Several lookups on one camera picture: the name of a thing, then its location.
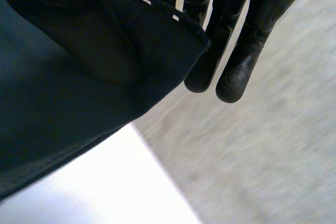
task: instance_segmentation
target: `black leather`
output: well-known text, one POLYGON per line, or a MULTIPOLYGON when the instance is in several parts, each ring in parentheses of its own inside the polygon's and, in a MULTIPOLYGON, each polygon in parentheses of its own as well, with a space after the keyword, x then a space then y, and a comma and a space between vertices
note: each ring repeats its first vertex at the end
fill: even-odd
POLYGON ((245 24, 220 77, 216 94, 227 103, 238 101, 275 23, 295 0, 251 0, 245 24))
POLYGON ((211 46, 191 70, 184 81, 192 92, 208 89, 222 55, 237 24, 246 0, 214 0, 213 11, 206 28, 211 46))

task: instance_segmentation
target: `white surface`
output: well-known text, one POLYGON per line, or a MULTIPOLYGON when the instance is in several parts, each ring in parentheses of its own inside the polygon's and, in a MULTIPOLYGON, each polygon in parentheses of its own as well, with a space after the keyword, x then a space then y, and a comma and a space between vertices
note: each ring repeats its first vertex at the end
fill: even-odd
POLYGON ((0 224, 200 224, 132 125, 0 206, 0 224))

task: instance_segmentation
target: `dark green fabric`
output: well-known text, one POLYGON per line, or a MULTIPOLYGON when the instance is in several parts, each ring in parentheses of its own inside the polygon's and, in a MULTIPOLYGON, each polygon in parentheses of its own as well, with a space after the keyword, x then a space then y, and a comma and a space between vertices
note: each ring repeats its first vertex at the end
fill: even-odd
MULTIPOLYGON (((143 115, 183 81, 208 46, 200 28, 184 27, 143 1, 108 1, 141 62, 141 74, 132 86, 94 78, 41 31, 55 35, 45 30, 47 21, 40 22, 41 10, 18 8, 20 16, 0 0, 0 199, 143 115)), ((64 42, 57 37, 59 44, 64 42)), ((84 41, 82 46, 92 44, 84 41)), ((111 56, 124 57, 113 47, 111 56)))

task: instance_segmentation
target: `gray floor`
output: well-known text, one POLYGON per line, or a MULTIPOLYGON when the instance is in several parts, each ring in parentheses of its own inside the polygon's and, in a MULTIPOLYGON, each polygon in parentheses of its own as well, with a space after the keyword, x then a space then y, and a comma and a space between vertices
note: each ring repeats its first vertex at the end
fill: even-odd
POLYGON ((217 99, 219 71, 136 124, 205 224, 336 223, 335 69, 336 0, 297 0, 239 102, 217 99))

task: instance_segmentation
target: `gloved hand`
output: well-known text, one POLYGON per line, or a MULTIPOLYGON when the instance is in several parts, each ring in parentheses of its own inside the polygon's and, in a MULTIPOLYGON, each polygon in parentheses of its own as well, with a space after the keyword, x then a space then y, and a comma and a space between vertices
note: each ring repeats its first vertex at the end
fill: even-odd
POLYGON ((0 0, 0 200, 184 80, 208 39, 187 15, 149 1, 156 8, 142 0, 0 0))
MULTIPOLYGON (((175 5, 176 0, 164 0, 175 5)), ((203 24, 208 0, 184 0, 184 11, 203 24)), ((205 52, 184 83, 193 92, 209 87, 230 40, 246 0, 213 0, 206 28, 211 47, 205 52)), ((220 77, 216 94, 227 103, 238 101, 250 79, 258 57, 277 20, 295 0, 251 0, 244 26, 230 59, 220 77)))

